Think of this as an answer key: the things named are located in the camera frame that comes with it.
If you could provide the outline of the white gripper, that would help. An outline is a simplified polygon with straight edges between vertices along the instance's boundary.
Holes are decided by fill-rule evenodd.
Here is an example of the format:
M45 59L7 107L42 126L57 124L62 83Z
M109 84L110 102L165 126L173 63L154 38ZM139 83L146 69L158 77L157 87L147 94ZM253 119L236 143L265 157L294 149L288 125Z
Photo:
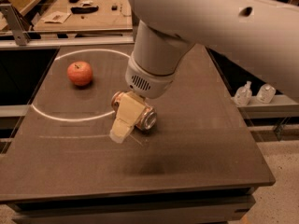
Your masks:
M156 99L162 96L173 82L175 72L176 63L167 57L132 52L125 73L132 91L119 91L111 101L116 118L109 135L114 142L121 144L141 120L146 108L142 97Z

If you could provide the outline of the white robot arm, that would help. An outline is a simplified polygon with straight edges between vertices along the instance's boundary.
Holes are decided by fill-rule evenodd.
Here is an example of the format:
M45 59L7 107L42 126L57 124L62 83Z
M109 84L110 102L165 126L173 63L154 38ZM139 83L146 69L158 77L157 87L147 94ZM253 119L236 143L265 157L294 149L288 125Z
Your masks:
M145 101L163 95L183 56L201 44L226 56L293 100L299 99L299 17L296 6L271 0L128 0L139 19L125 80L115 95L110 130L122 142L155 114Z

